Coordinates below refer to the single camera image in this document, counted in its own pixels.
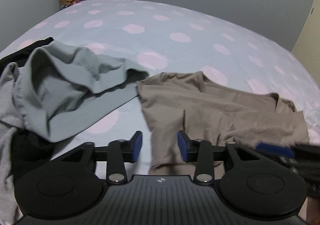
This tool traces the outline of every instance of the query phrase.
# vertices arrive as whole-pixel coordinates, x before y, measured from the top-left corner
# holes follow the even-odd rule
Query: light blue sheet
[[[303,110],[311,143],[320,144],[320,90],[302,65],[275,42],[230,22],[181,7],[133,0],[88,0],[47,18],[0,53],[0,58],[32,42],[53,37],[86,46],[97,54],[126,57],[159,72],[203,70],[213,81],[254,93],[278,92]],[[147,174],[150,132],[138,98],[77,135],[56,156],[93,141],[97,146],[144,135],[138,164],[129,174]],[[105,177],[105,163],[97,165]]]

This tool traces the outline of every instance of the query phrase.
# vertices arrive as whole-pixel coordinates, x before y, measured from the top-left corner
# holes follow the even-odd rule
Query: silver screw
[[[109,179],[112,182],[121,182],[124,179],[124,175],[122,175],[120,173],[113,173],[113,174],[109,175]]]
[[[198,174],[197,180],[200,182],[209,182],[212,180],[212,176],[207,173]]]

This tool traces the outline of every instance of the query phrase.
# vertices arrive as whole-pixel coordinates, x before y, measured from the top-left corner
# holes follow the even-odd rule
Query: fabric fold
[[[271,93],[258,95],[212,82],[202,72],[160,73],[138,83],[138,93],[151,130],[150,174],[189,174],[177,145],[183,129],[191,139],[224,146],[236,141],[254,147],[266,143],[308,143],[303,113],[290,100]],[[216,173],[218,177],[223,169]]]
[[[50,142],[71,137],[137,96],[148,73],[135,62],[57,41],[33,51],[13,96],[29,131]]]

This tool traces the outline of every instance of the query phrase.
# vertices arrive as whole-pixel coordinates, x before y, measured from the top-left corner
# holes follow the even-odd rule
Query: gray-green garment
[[[0,77],[0,224],[12,225],[20,218],[14,198],[10,147],[12,136],[23,128],[22,118],[12,100],[12,90],[19,76],[18,64],[9,63]]]
[[[136,82],[148,76],[128,59],[57,41],[35,49],[19,71],[13,97],[24,127],[50,142],[85,130],[136,97]]]

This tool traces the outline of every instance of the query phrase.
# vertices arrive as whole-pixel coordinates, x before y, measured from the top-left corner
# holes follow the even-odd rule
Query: bed
[[[304,67],[275,42],[241,26],[182,7],[140,0],[87,0],[40,22],[4,49],[1,58],[39,39],[53,37],[96,54],[125,57],[150,75],[202,70],[231,88],[265,94],[278,92],[303,110],[310,142],[320,144],[320,89]],[[86,141],[96,146],[130,139],[143,132],[140,159],[126,164],[128,175],[147,174],[150,132],[138,98],[65,140],[57,157]],[[106,163],[96,174],[105,178]]]

